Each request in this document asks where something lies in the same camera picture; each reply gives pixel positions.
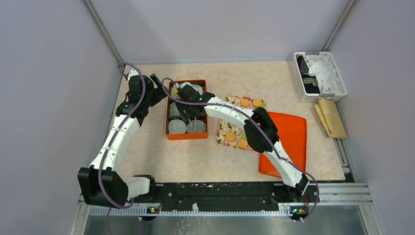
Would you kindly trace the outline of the orange compartment box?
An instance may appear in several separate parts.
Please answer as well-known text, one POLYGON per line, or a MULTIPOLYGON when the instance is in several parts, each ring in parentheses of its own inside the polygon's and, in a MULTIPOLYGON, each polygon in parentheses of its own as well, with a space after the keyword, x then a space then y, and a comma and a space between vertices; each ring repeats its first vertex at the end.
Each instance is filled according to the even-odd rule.
POLYGON ((167 98, 167 108, 166 108, 166 121, 165 121, 165 134, 168 140, 170 141, 181 141, 181 140, 197 140, 197 139, 206 139, 208 138, 208 117, 198 117, 195 119, 202 120, 206 126, 207 131, 205 133, 188 133, 185 134, 169 134, 168 133, 168 123, 173 119, 181 119, 181 116, 169 116, 169 105, 173 102, 172 99, 167 98))

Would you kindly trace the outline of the floral tray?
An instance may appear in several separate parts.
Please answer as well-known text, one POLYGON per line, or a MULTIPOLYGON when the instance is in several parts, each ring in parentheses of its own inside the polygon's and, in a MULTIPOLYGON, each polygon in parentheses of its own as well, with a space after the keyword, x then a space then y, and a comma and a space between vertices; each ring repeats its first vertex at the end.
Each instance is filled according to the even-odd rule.
MULTIPOLYGON (((237 105, 237 106, 239 106, 241 108, 252 109, 252 110, 253 109, 256 109, 256 107, 254 107, 252 105, 252 101, 254 99, 255 98, 252 98, 252 97, 249 97, 249 96, 234 95, 234 94, 229 94, 229 95, 227 95, 225 97, 225 101, 226 102, 229 102, 229 103, 231 103, 233 105, 237 105), (248 106, 248 107, 242 107, 240 105, 240 100, 243 99, 243 98, 248 99, 250 101, 250 106, 248 106)), ((232 148, 241 149, 241 148, 239 148, 237 146, 237 142, 238 142, 239 139, 246 139, 247 140, 246 134, 245 134, 243 128, 239 128, 238 126, 236 126, 236 125, 234 125, 234 124, 232 124, 232 123, 230 123, 228 121, 225 121, 223 119, 220 119, 219 120, 218 129, 216 131, 216 137, 215 137, 216 143, 219 144, 219 145, 226 146, 226 147, 232 147, 232 148), (225 135, 228 132, 232 132, 232 133, 234 133, 236 135, 236 139, 235 139, 234 142, 228 142, 228 141, 226 141, 225 135)), ((254 152, 254 150, 249 145, 248 145, 247 148, 242 149, 242 150, 248 150, 248 151, 253 151, 254 152)))

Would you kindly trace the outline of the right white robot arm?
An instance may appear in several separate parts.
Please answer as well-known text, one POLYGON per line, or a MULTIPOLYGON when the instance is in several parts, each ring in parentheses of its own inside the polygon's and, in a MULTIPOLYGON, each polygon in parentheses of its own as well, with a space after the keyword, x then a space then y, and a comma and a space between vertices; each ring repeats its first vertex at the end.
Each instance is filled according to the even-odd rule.
POLYGON ((174 87, 179 96, 177 104, 181 115, 194 118, 199 114, 206 114, 242 128, 248 145, 254 151, 264 154, 279 172, 283 183, 288 186, 288 198, 299 202, 307 195, 309 179, 306 172, 295 166, 286 153, 278 129, 264 108, 247 109, 235 106, 212 93, 200 94, 188 82, 174 87))

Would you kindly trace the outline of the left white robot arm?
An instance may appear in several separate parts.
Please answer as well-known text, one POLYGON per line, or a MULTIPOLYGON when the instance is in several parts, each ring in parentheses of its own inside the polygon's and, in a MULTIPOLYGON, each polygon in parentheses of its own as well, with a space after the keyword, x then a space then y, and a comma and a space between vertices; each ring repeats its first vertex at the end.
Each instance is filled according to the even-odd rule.
POLYGON ((123 180, 119 172, 149 108, 166 97, 164 85, 154 73, 141 76, 135 69, 130 70, 127 81, 129 90, 115 110, 113 125, 103 146, 90 165, 80 168, 77 174, 88 205, 125 208, 128 202, 138 197, 144 202, 152 202, 157 196, 154 177, 136 175, 123 180))

